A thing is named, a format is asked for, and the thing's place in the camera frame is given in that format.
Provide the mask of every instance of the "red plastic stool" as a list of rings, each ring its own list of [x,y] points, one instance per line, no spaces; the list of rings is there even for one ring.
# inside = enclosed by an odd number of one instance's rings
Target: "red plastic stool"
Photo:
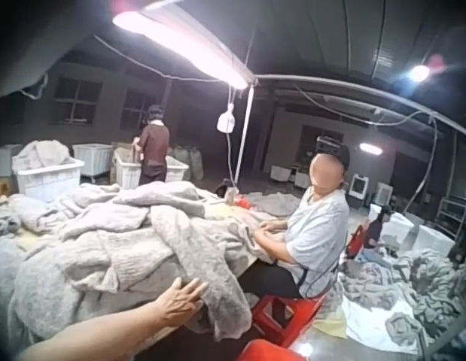
[[[305,358],[265,340],[253,340],[236,361],[305,361]]]
[[[293,312],[293,316],[284,329],[264,312],[266,307],[271,305],[276,298],[263,297],[253,308],[253,324],[264,332],[268,341],[288,348],[316,315],[325,296],[326,293],[316,299],[278,299]]]
[[[354,259],[358,255],[358,252],[360,252],[365,232],[363,226],[358,226],[355,233],[353,233],[352,239],[348,243],[348,246],[346,246],[346,257],[348,259]]]

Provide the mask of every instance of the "metal pole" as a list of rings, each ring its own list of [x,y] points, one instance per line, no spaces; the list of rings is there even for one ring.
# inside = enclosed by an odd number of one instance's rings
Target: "metal pole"
[[[454,131],[453,132],[452,165],[450,166],[449,183],[446,186],[446,197],[450,196],[450,191],[452,190],[453,176],[455,174],[455,162],[457,161],[457,143],[458,143],[458,133]]]
[[[368,86],[363,86],[359,84],[354,84],[354,83],[349,83],[347,81],[341,81],[341,80],[333,80],[333,79],[327,79],[325,77],[306,77],[302,75],[284,75],[284,74],[261,74],[261,75],[256,75],[256,78],[261,81],[261,80],[286,80],[286,81],[306,81],[310,83],[318,83],[318,84],[327,84],[327,85],[334,85],[334,86],[341,86],[346,89],[353,89],[357,90],[359,92],[363,93],[369,93],[373,94],[374,96],[381,96],[385,99],[392,100],[393,102],[400,103],[402,105],[406,105],[407,107],[416,109],[418,111],[422,111],[431,117],[435,118],[436,120],[439,120],[442,123],[445,123],[446,125],[452,127],[456,131],[462,133],[463,135],[466,135],[466,128],[463,126],[459,125],[458,123],[454,122],[450,118],[447,118],[443,116],[442,114],[431,110],[430,108],[427,108],[419,103],[412,102],[409,99],[405,99],[401,96],[396,96],[395,94],[392,93],[387,93],[382,90],[374,89],[374,88],[369,88]]]
[[[239,146],[238,162],[236,164],[236,174],[234,183],[238,184],[239,171],[241,170],[242,154],[245,150],[246,135],[248,134],[249,116],[251,115],[251,106],[253,105],[254,87],[251,85],[248,93],[248,104],[246,105],[245,124],[242,127],[241,145]]]

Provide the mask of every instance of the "floor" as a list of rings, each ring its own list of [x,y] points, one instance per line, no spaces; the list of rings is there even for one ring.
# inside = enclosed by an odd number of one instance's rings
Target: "floor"
[[[209,176],[194,183],[203,189],[213,190],[222,180],[220,176]],[[292,193],[301,196],[302,191],[296,189],[293,184],[278,184],[260,174],[245,174],[239,182],[242,193],[263,192],[265,194],[282,192]],[[350,232],[353,233],[358,224],[363,222],[367,216],[367,210],[353,210],[350,215]],[[411,238],[402,248],[411,247]],[[138,361],[153,359],[167,359],[168,361],[201,360],[201,361],[234,361],[247,343],[254,339],[261,338],[261,334],[253,327],[239,340],[225,340],[216,343],[210,335],[197,335],[182,327],[168,338],[155,344],[149,350],[144,351],[136,357]],[[414,360],[416,357],[402,353],[386,353],[365,347],[353,340],[334,338],[319,332],[316,329],[309,329],[292,346],[293,349],[308,349],[311,351],[309,360]]]

